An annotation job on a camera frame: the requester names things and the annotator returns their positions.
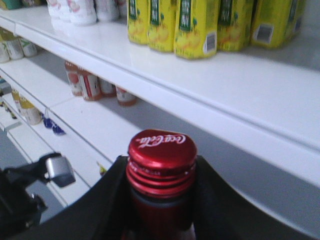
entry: store shelf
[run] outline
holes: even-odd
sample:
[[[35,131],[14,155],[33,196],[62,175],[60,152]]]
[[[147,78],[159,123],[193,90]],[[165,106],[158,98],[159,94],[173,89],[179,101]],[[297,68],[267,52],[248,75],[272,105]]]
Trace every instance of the store shelf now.
[[[1,64],[0,75],[44,113],[47,106],[73,97],[66,87],[66,73],[55,70],[63,69],[63,66],[64,61],[61,58],[41,51],[37,57]]]
[[[12,105],[13,99],[10,94],[3,96],[4,101],[10,106],[19,120],[23,123],[22,125],[15,127],[7,132],[8,138],[12,141],[12,143],[17,147],[20,153],[25,157],[27,162],[36,162],[45,154],[52,153],[53,151],[59,152],[59,150],[54,149],[50,145],[48,145],[47,141],[50,137],[46,138],[46,141],[43,140],[43,136],[39,135],[39,132],[44,132],[40,130],[40,127],[44,130],[45,127],[42,124],[37,124],[34,126],[30,126],[26,123],[25,119],[21,117],[17,109],[14,105]],[[72,167],[74,165],[70,159],[70,157],[64,152],[61,153],[68,158]],[[67,187],[59,188],[54,183],[49,183],[49,189],[52,193],[58,198],[63,206],[70,205],[78,200],[83,194],[85,194],[89,190],[88,184],[84,181],[84,179],[79,175],[77,170],[75,170],[75,182]]]
[[[123,21],[75,27],[51,19],[45,6],[0,16],[15,22],[16,34],[320,187],[320,61],[306,61],[311,49],[320,51],[317,36],[302,44],[302,34],[269,60],[264,49],[249,48],[188,61],[130,43]],[[289,53],[289,64],[278,61]]]
[[[14,101],[10,94],[5,95],[4,100],[9,105],[13,105]],[[60,152],[66,156],[74,170],[81,176],[82,181],[86,185],[92,187],[100,178],[99,166],[97,162],[102,164],[106,169],[111,165],[103,156],[96,153],[96,151],[90,147],[86,147],[86,143],[83,141],[75,141],[68,131],[65,135],[55,135],[52,129],[47,129],[42,123],[36,125],[28,125],[26,120],[19,116],[15,106],[12,107],[15,114],[20,118],[21,122],[27,125],[38,138],[41,138],[51,151]]]
[[[286,179],[294,176],[319,190],[320,29],[312,21],[308,24],[281,49],[249,47],[239,53],[218,52],[210,59],[189,61],[130,43],[123,20],[76,27],[51,19],[45,6],[0,11],[0,26],[14,29],[17,35],[143,100],[122,108],[115,99],[85,102],[73,97],[63,60],[45,51],[37,57],[0,64],[0,75],[30,97],[37,108],[47,109],[67,132],[67,141],[106,157],[108,163],[126,154],[130,138],[141,129],[176,130],[179,127],[173,122],[185,121],[182,124],[197,128],[191,132],[201,143],[199,154],[209,157],[208,153],[215,153],[217,140],[212,138],[217,138],[279,169]],[[294,209],[290,202],[283,213],[272,199],[258,197],[258,189],[265,183],[257,176],[263,175],[264,169],[252,173],[254,179],[246,179],[244,162],[249,160],[230,160],[231,155],[226,152],[226,158],[215,159],[214,164],[243,196],[272,216],[289,220],[287,224],[320,236],[318,225],[288,216]],[[82,172],[93,164],[85,162],[79,164]],[[256,190],[251,189],[252,182],[257,182]],[[319,212],[316,205],[313,212]]]

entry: red aluminum bottle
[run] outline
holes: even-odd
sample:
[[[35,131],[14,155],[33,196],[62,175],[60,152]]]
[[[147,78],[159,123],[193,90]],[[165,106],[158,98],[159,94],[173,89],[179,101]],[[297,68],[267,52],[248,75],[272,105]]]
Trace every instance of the red aluminum bottle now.
[[[141,220],[123,240],[195,240],[192,186],[197,148],[185,134],[148,129],[133,137],[126,176]]]

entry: coca-cola logo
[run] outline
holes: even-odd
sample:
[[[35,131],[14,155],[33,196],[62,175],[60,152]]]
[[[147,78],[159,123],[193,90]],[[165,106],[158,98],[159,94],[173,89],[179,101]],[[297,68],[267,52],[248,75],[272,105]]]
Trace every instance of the coca-cola logo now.
[[[186,141],[186,136],[183,134],[176,135],[158,135],[158,136],[146,136],[142,138],[137,138],[136,142],[140,143],[139,149],[145,147],[156,147],[160,144],[176,143],[183,144]]]

